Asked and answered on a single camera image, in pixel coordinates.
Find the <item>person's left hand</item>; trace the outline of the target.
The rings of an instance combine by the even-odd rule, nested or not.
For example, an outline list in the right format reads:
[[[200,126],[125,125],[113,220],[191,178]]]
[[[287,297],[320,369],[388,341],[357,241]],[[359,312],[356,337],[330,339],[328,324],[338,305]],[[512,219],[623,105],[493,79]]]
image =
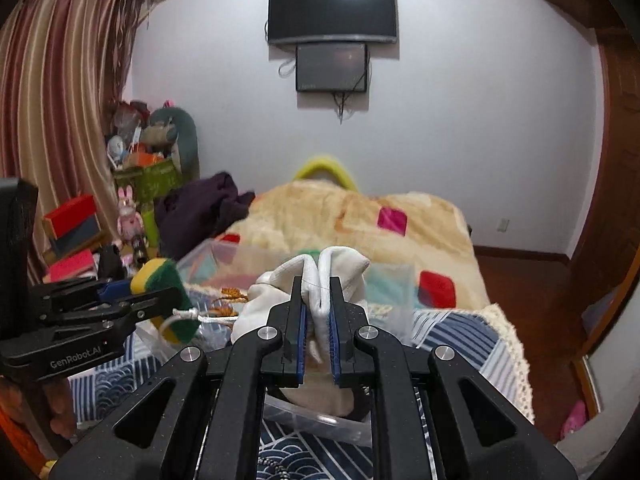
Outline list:
[[[63,377],[46,382],[42,385],[42,394],[42,399],[30,403],[19,385],[1,377],[1,430],[18,457],[39,479],[47,478],[53,464],[66,450],[42,452],[32,430],[27,427],[27,422],[35,417],[35,409],[44,411],[50,431],[66,444],[70,444],[77,429],[70,381]]]

